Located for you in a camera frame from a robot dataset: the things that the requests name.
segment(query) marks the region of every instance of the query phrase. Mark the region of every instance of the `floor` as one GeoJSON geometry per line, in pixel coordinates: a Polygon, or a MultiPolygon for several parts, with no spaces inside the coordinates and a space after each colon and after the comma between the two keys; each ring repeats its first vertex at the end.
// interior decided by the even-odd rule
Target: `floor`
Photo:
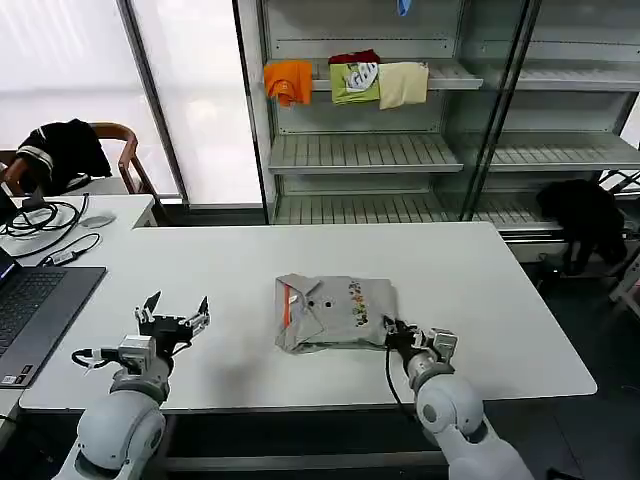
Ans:
{"type": "MultiPolygon", "coordinates": [[[[640,478],[640,322],[612,307],[596,279],[562,280],[546,298],[599,385],[584,398],[489,402],[487,415],[536,479],[549,468],[585,480],[640,478]]],[[[544,345],[540,345],[544,354],[544,345]]],[[[76,415],[30,415],[0,453],[0,477],[39,480],[57,472],[76,415]]],[[[418,429],[395,410],[181,417],[170,456],[312,455],[419,451],[418,429]]],[[[441,469],[210,473],[170,479],[446,478],[441,469]]]]}

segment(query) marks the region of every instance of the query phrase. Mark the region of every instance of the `white desk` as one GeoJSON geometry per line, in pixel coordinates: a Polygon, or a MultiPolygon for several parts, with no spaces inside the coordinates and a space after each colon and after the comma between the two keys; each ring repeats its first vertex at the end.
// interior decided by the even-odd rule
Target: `white desk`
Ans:
{"type": "MultiPolygon", "coordinates": [[[[179,354],[170,411],[389,404],[384,354],[274,345],[278,275],[389,278],[401,317],[459,334],[453,360],[485,399],[583,395],[596,384],[488,223],[153,228],[130,232],[109,273],[35,385],[26,409],[84,409],[116,370],[87,376],[76,349],[136,333],[133,309],[156,290],[158,313],[189,314],[209,296],[212,325],[179,354]]],[[[412,394],[393,356],[401,397],[412,394]]]]}
{"type": "MultiPolygon", "coordinates": [[[[68,202],[77,208],[80,208],[82,205],[82,197],[52,197],[47,200],[68,202]]],[[[22,199],[16,199],[17,204],[20,204],[21,202],[22,199]]],[[[133,228],[143,226],[152,219],[152,205],[153,197],[151,197],[151,195],[91,196],[89,198],[87,213],[83,218],[109,211],[116,215],[116,220],[105,227],[94,230],[76,227],[59,245],[56,245],[50,250],[52,251],[61,248],[86,233],[98,232],[102,235],[102,243],[97,245],[93,250],[87,252],[86,255],[83,255],[74,265],[104,266],[111,258],[113,258],[114,255],[117,255],[120,243],[126,242],[127,234],[133,228]]],[[[51,242],[59,235],[60,232],[46,232],[41,235],[37,235],[30,240],[16,240],[9,237],[0,237],[0,247],[15,255],[21,252],[36,250],[37,248],[51,242]]],[[[43,252],[39,255],[22,259],[20,260],[20,263],[23,265],[35,265],[46,254],[47,252],[43,252]]],[[[23,392],[21,390],[0,389],[0,415],[9,416],[14,412],[22,393],[23,392]]],[[[7,427],[8,425],[0,420],[0,439],[4,436],[7,427]]]]}
{"type": "MultiPolygon", "coordinates": [[[[17,205],[21,205],[23,200],[24,199],[22,198],[14,199],[17,205]]],[[[82,196],[50,197],[47,198],[47,200],[67,202],[78,209],[82,206],[82,196]]],[[[103,237],[103,245],[97,245],[86,255],[83,255],[75,265],[100,265],[101,253],[105,251],[105,246],[116,243],[118,238],[123,234],[126,234],[135,227],[141,227],[145,223],[149,222],[152,219],[152,206],[153,197],[151,195],[90,196],[87,211],[82,218],[89,218],[101,213],[111,212],[116,215],[116,219],[111,224],[98,229],[88,229],[82,226],[77,226],[60,244],[51,248],[51,251],[57,250],[87,233],[97,232],[103,237]]],[[[72,215],[73,212],[71,209],[61,207],[59,215],[60,223],[69,220],[72,215]]],[[[4,248],[11,255],[20,255],[22,253],[32,252],[48,243],[51,243],[53,240],[58,238],[61,233],[62,231],[40,232],[32,238],[29,237],[26,239],[2,236],[0,237],[0,247],[4,248]]],[[[87,244],[91,244],[91,239],[87,240],[87,244]]],[[[36,265],[46,255],[47,252],[43,252],[38,255],[20,259],[19,262],[23,265],[36,265]]]]}

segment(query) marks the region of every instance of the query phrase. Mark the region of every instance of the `laptop screen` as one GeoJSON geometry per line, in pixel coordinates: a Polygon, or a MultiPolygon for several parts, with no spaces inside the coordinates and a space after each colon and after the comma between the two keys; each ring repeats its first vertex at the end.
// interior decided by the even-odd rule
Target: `laptop screen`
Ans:
{"type": "Polygon", "coordinates": [[[17,266],[18,264],[13,257],[0,248],[0,282],[5,280],[7,275],[17,266]]]}

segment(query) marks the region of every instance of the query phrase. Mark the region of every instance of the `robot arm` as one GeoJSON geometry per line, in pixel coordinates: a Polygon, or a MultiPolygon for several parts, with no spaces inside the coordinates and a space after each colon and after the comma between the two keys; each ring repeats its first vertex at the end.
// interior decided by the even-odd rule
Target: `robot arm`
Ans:
{"type": "Polygon", "coordinates": [[[480,399],[450,364],[457,337],[432,329],[428,335],[399,320],[385,319],[387,344],[403,359],[416,394],[416,413],[449,463],[451,480],[533,480],[518,452],[498,437],[480,399]]]}
{"type": "Polygon", "coordinates": [[[117,348],[73,353],[83,367],[116,362],[123,368],[109,395],[82,414],[78,438],[54,480],[138,479],[158,447],[165,428],[160,405],[169,396],[173,357],[209,325],[206,297],[189,318],[153,315],[159,298],[160,292],[136,309],[140,335],[127,335],[117,348]]]}

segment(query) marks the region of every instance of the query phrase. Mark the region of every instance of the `folded shirt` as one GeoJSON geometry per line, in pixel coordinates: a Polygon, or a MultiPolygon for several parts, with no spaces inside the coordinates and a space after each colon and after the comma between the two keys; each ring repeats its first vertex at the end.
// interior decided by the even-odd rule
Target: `folded shirt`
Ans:
{"type": "Polygon", "coordinates": [[[378,67],[376,63],[331,65],[331,101],[344,105],[379,100],[378,67]]]}
{"type": "Polygon", "coordinates": [[[380,110],[425,103],[429,67],[423,63],[384,63],[379,68],[380,110]]]}
{"type": "Polygon", "coordinates": [[[397,313],[389,280],[295,274],[276,279],[276,345],[285,352],[384,348],[384,317],[397,313]]]}
{"type": "Polygon", "coordinates": [[[398,0],[398,15],[404,17],[407,13],[409,13],[410,8],[411,0],[398,0]]]}
{"type": "Polygon", "coordinates": [[[343,53],[329,59],[329,65],[336,63],[380,63],[380,57],[369,49],[362,52],[343,53]]]}
{"type": "Polygon", "coordinates": [[[291,60],[264,67],[264,84],[269,97],[277,97],[280,105],[309,105],[312,86],[311,62],[291,60]]]}

